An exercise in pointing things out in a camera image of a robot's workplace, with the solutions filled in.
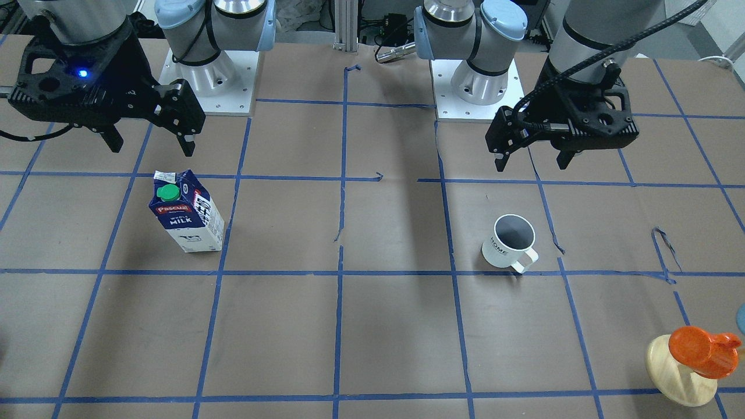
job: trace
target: orange cup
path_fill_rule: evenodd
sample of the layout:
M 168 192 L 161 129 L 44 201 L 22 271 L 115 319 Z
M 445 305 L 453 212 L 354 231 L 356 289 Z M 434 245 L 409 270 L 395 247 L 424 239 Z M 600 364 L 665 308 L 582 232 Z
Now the orange cup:
M 676 361 L 696 374 L 721 379 L 738 366 L 737 347 L 742 341 L 732 333 L 712 335 L 695 326 L 685 326 L 670 335 L 668 347 Z

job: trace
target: table surface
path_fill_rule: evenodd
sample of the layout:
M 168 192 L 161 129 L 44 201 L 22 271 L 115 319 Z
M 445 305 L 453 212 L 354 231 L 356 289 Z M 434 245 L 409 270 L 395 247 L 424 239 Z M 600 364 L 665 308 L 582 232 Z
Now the table surface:
M 3 39 L 0 85 L 27 41 Z M 168 47 L 142 43 L 158 75 Z M 526 91 L 544 60 L 517 56 Z M 191 158 L 136 120 L 119 154 L 87 130 L 0 141 L 0 416 L 745 418 L 743 368 L 690 409 L 644 366 L 685 324 L 738 331 L 745 92 L 710 63 L 623 77 L 640 137 L 565 171 L 537 143 L 497 173 L 486 125 L 435 121 L 426 61 L 364 45 L 276 45 L 254 116 L 208 117 Z M 187 168 L 220 253 L 148 209 L 153 171 Z M 504 213 L 536 229 L 522 277 L 480 255 Z

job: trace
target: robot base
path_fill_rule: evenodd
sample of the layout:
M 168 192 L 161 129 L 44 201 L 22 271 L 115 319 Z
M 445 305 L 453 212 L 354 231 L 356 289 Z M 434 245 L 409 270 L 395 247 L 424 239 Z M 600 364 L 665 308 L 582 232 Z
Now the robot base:
M 437 120 L 444 122 L 483 122 L 491 123 L 500 106 L 514 107 L 523 97 L 520 76 L 517 74 L 515 60 L 510 64 L 507 90 L 501 99 L 492 105 L 475 105 L 461 99 L 450 85 L 455 69 L 462 60 L 431 61 L 434 100 L 437 103 Z
M 207 115 L 252 116 L 256 99 L 256 78 L 259 70 L 260 53 L 256 51 L 225 51 L 235 66 L 238 79 L 223 92 L 216 95 L 201 95 L 195 92 L 202 110 Z M 173 52 L 169 49 L 159 82 L 170 83 L 181 78 L 177 65 L 171 60 Z
M 655 338 L 647 348 L 647 372 L 668 399 L 688 407 L 703 406 L 717 393 L 718 381 L 704 378 L 670 354 L 670 335 Z

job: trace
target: white mounting plate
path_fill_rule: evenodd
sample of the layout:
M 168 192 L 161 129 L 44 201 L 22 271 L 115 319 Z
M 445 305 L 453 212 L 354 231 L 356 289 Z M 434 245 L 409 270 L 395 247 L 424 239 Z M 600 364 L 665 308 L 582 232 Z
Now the white mounting plate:
M 453 92 L 450 79 L 462 60 L 432 60 L 432 87 L 434 100 L 437 103 L 437 120 L 447 122 L 491 122 L 497 109 L 507 105 L 514 107 L 523 97 L 520 76 L 517 74 L 515 60 L 510 64 L 507 90 L 502 99 L 493 105 L 470 104 Z
M 256 51 L 225 51 L 235 65 L 235 73 L 240 76 L 230 89 L 220 95 L 199 96 L 199 104 L 207 115 L 251 116 L 256 98 L 256 75 L 259 70 L 260 53 Z M 165 56 L 163 71 L 158 82 L 170 84 L 180 78 L 176 66 L 171 60 L 173 52 L 168 50 Z

